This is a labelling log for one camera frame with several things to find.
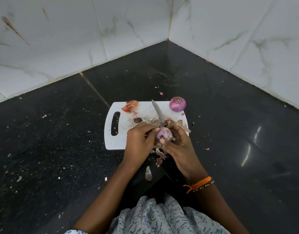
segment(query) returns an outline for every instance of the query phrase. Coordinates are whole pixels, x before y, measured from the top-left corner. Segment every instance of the white cutting board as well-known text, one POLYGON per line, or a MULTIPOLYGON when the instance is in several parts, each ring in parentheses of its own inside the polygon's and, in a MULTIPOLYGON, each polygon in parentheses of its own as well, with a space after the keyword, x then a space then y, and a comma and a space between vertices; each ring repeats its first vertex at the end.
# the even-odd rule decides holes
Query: white cutting board
MULTIPOLYGON (((169 101, 156 101, 159 108, 165 117, 170 117, 174 121, 183 120, 188 127, 188 123, 185 114, 182 116, 181 112, 174 112, 169 108, 169 101)), ((127 141, 127 132, 129 129, 136 126, 136 123, 131 122, 133 118, 140 117, 147 120, 158 117, 152 102, 139 102, 139 106, 136 109, 137 114, 125 113, 121 108, 126 105, 126 102, 114 102, 110 107, 104 127, 104 140, 105 147, 108 150, 125 149, 127 141), (111 135, 111 123, 115 112, 120 112, 118 121, 118 134, 116 136, 111 135)))

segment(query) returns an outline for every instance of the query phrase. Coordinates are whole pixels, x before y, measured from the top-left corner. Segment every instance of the knife blade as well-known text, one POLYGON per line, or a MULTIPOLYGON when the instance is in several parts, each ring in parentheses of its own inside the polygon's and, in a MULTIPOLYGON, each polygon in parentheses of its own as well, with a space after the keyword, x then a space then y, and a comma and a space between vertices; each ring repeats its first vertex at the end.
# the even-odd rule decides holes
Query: knife blade
POLYGON ((152 104, 153 104, 153 106, 154 106, 154 108, 155 108, 155 110, 156 110, 156 112, 159 116, 159 119, 161 120, 160 128, 163 128, 163 121, 165 120, 165 116, 163 115, 163 113, 161 112, 158 104, 154 100, 152 100, 152 104))

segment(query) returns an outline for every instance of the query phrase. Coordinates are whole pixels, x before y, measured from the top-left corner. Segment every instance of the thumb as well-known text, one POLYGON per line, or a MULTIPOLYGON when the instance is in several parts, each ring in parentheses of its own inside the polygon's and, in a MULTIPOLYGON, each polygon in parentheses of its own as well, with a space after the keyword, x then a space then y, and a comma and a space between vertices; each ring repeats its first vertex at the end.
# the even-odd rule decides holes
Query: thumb
POLYGON ((157 135, 157 133, 159 132, 160 128, 157 127, 155 128, 154 130, 152 130, 150 133, 149 133, 149 136, 147 137, 146 140, 150 141, 150 142, 153 142, 152 144, 154 144, 154 141, 155 141, 155 137, 157 135))
POLYGON ((170 141, 164 139, 164 138, 160 138, 159 142, 164 146, 164 150, 169 153, 172 157, 175 156, 175 152, 178 149, 178 146, 175 145, 174 143, 171 143, 170 141))

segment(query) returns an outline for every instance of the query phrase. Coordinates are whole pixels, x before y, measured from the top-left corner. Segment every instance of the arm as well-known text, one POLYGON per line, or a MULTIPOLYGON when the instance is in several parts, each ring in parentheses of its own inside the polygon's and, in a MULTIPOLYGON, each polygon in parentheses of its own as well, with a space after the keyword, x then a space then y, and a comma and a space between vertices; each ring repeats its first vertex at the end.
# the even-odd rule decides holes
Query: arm
POLYGON ((97 234, 104 234, 108 231, 125 188, 154 146, 159 130, 159 128, 155 130, 154 128, 155 126, 143 122, 128 131, 122 163, 73 229, 97 234), (149 131, 151 132, 145 139, 145 133, 149 131))
MULTIPOLYGON (((164 139, 160 139, 160 142, 164 145, 164 150, 173 157, 178 169, 187 181, 193 185, 208 177, 206 170, 195 154, 191 139, 185 131, 176 125, 171 125, 169 129, 176 138, 175 143, 164 139)), ((215 184, 195 192, 195 196, 205 214, 220 223, 230 233, 249 234, 227 205, 215 184)))

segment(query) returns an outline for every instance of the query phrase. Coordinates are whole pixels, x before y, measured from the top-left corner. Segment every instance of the floor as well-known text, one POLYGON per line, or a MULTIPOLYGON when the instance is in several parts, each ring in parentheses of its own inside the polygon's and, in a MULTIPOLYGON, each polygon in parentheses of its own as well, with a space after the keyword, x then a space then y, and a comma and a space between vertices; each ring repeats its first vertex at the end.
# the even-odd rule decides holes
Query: floor
MULTIPOLYGON (((185 98, 196 153, 245 227, 299 233, 299 110, 167 41, 0 103, 0 233, 65 232, 122 160, 103 144, 109 106, 174 96, 185 98)), ((127 192, 172 180, 170 159, 156 168, 149 158, 127 192)))

